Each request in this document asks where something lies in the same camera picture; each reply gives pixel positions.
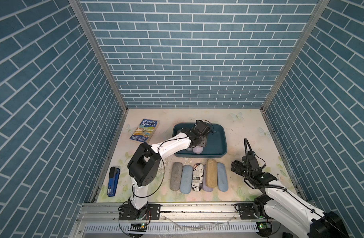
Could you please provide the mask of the tan fabric glasses case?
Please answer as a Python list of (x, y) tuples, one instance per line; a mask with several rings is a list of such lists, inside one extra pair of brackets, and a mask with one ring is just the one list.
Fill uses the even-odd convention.
[(218, 184), (217, 162), (214, 159), (209, 159), (206, 164), (206, 185), (209, 188), (215, 188)]

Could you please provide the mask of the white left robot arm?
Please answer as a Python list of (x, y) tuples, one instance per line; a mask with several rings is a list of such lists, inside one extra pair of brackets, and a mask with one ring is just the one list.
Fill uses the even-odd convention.
[(164, 159), (179, 151), (199, 146), (202, 139), (210, 133), (214, 133), (213, 124), (207, 120), (197, 120), (192, 128), (182, 129), (171, 139), (152, 145), (141, 143), (127, 164), (133, 195), (129, 207), (136, 212), (145, 210), (148, 197), (153, 195), (147, 194), (148, 185), (155, 179), (159, 165), (166, 167)]

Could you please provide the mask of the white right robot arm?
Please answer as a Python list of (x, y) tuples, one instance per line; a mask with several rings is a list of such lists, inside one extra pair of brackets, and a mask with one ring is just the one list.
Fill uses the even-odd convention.
[(349, 237), (340, 216), (325, 212), (289, 191), (274, 175), (262, 170), (253, 151), (248, 151), (241, 161), (234, 160), (231, 171), (262, 192), (252, 205), (256, 218), (272, 218), (299, 238)]

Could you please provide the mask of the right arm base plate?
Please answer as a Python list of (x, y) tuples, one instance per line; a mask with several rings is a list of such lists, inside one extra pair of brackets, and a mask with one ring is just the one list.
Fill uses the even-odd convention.
[(253, 203), (237, 203), (234, 208), (239, 213), (241, 220), (258, 219), (254, 214)]

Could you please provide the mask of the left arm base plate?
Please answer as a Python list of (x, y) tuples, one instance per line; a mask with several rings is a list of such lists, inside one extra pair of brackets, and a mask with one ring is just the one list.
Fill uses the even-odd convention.
[(140, 209), (136, 209), (132, 203), (124, 204), (119, 207), (119, 219), (134, 221), (134, 220), (145, 220), (150, 219), (159, 220), (161, 205), (160, 204), (146, 204)]

